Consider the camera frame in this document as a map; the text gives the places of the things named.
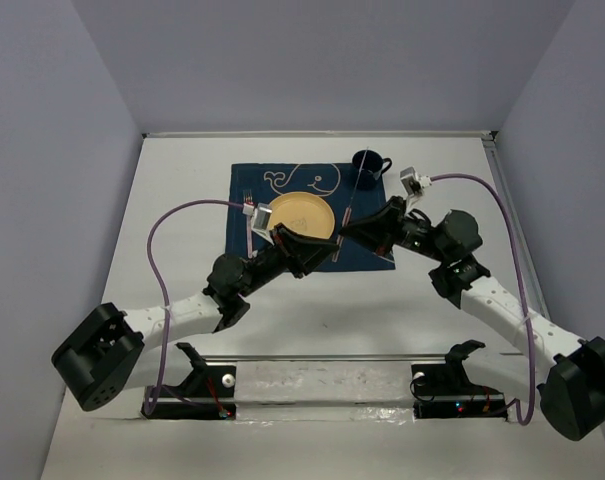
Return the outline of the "pink handled knife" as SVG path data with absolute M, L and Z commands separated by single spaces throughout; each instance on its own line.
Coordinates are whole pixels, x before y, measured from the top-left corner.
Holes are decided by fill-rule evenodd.
M 342 223 L 341 223 L 341 228 L 347 226 L 347 224 L 349 223 L 349 220 L 351 218 L 351 215 L 352 215 L 352 205 L 353 205 L 353 202 L 354 202 L 357 190 L 358 190 L 358 184 L 360 182 L 362 170 L 363 170 L 363 167 L 365 165 L 366 156 L 367 156 L 368 152 L 369 152 L 369 148 L 367 147 L 367 148 L 365 148 L 363 150 L 363 153 L 360 156 L 360 163 L 359 163 L 359 167 L 358 167 L 358 170 L 357 170 L 357 176 L 355 177 L 355 181 L 353 182 L 353 189 L 352 189 L 352 192 L 351 192 L 349 203 L 347 205 L 347 208 L 344 211 L 344 215 L 343 215 Z M 338 246 L 338 251 L 336 253 L 334 253 L 334 255 L 331 257 L 331 260 L 332 260 L 333 263 L 337 263 L 337 261 L 339 260 L 339 256 L 340 256 L 340 252 L 341 252 L 341 248 L 342 248 L 343 242 L 344 242 L 344 238 L 341 235 L 341 233 L 338 232 L 338 237 L 337 237 L 337 241 L 336 241 L 337 246 Z

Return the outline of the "tan wooden plate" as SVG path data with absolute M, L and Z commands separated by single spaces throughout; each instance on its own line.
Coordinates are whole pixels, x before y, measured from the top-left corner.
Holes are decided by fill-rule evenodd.
M 268 228 L 283 224 L 294 233 L 319 239 L 332 237 L 336 221 L 330 205 L 321 197 L 307 192 L 291 192 L 270 202 Z

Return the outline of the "dark blue mug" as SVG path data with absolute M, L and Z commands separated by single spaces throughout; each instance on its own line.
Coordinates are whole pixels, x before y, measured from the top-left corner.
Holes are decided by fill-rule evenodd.
M 379 184 L 382 175 L 391 169 L 393 161 L 373 150 L 365 149 L 353 155 L 351 165 L 354 169 L 354 187 L 358 190 L 372 190 Z

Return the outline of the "pink handled fork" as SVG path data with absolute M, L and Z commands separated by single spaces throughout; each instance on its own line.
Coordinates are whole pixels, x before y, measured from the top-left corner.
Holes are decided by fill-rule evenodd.
M 245 230 L 246 230 L 246 249 L 247 257 L 253 257 L 253 233 L 252 233 L 252 218 L 255 211 L 255 204 L 253 201 L 252 191 L 245 189 L 243 191 L 243 214 L 245 216 Z

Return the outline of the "blue whale cloth placemat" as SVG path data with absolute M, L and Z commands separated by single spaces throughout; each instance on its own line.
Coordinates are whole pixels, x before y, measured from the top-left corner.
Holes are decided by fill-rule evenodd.
M 247 163 L 231 166 L 229 200 L 243 202 L 243 191 L 252 191 L 255 203 L 268 203 L 281 194 L 309 192 L 332 208 L 336 224 L 342 223 L 353 189 L 354 169 L 349 163 L 285 164 Z M 352 217 L 359 219 L 379 210 L 387 201 L 382 182 L 372 190 L 358 190 L 352 205 Z M 394 258 L 380 258 L 363 247 L 345 241 L 339 260 L 327 259 L 318 268 L 322 273 L 387 271 L 395 268 Z

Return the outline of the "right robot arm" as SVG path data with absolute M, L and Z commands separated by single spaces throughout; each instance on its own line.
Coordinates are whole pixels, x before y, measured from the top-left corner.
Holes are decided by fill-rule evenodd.
M 605 422 L 605 340 L 585 340 L 524 310 L 474 257 L 483 240 L 471 214 L 451 210 L 432 224 L 394 196 L 340 234 L 378 256 L 399 246 L 438 262 L 429 273 L 438 295 L 533 360 L 536 373 L 526 385 L 536 388 L 543 416 L 563 437 L 579 441 Z

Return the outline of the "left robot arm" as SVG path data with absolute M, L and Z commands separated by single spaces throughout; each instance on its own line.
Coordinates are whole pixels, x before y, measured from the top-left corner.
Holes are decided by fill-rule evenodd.
M 213 263 L 205 288 L 182 300 L 122 310 L 95 307 L 54 351 L 51 362 L 80 408 L 102 408 L 127 388 L 139 358 L 185 337 L 235 326 L 248 312 L 245 298 L 281 274 L 300 279 L 338 250 L 332 240 L 299 235 L 279 224 L 271 242 L 251 258 L 223 254 Z

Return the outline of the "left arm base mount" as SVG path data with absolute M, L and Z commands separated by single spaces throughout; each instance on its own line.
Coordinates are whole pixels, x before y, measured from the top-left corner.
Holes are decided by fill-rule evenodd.
M 237 406 L 234 400 L 237 367 L 233 364 L 208 363 L 187 342 L 178 342 L 188 359 L 189 369 L 174 385 L 166 382 L 159 389 L 152 410 L 155 386 L 145 388 L 140 413 L 148 420 L 233 420 Z

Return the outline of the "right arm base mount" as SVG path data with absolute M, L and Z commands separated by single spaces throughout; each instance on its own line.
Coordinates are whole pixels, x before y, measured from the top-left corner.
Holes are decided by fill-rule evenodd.
M 504 395 L 493 388 L 472 383 L 463 362 L 485 344 L 467 340 L 455 344 L 440 363 L 411 366 L 409 390 L 416 419 L 508 419 Z

